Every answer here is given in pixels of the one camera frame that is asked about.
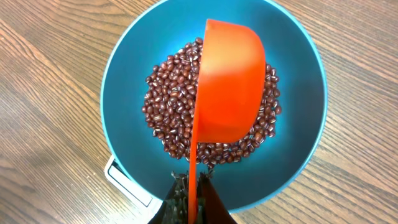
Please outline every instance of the tabletop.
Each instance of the tabletop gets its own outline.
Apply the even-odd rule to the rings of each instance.
[[[398,223],[398,1],[278,0],[325,65],[322,140],[298,178],[238,223]],[[0,223],[134,223],[104,177],[107,59],[153,0],[1,0]]]

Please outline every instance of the bowl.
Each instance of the bowl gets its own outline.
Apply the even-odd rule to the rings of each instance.
[[[101,119],[109,148],[122,170],[154,197],[164,199],[188,162],[170,158],[152,137],[141,107],[145,78],[187,42],[203,37],[207,19],[252,29],[267,63],[277,69],[282,114],[276,136],[239,163],[215,167],[212,183],[230,212],[256,206],[288,186],[314,153],[326,120],[326,75],[303,26],[268,0],[166,0],[140,15],[117,42],[104,71]],[[197,172],[207,170],[200,164]]]

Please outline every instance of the orange spatula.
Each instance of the orange spatula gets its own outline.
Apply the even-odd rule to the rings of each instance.
[[[197,142],[230,143],[248,133],[261,104],[266,57],[251,29],[208,19],[193,119],[188,224],[197,217]]]

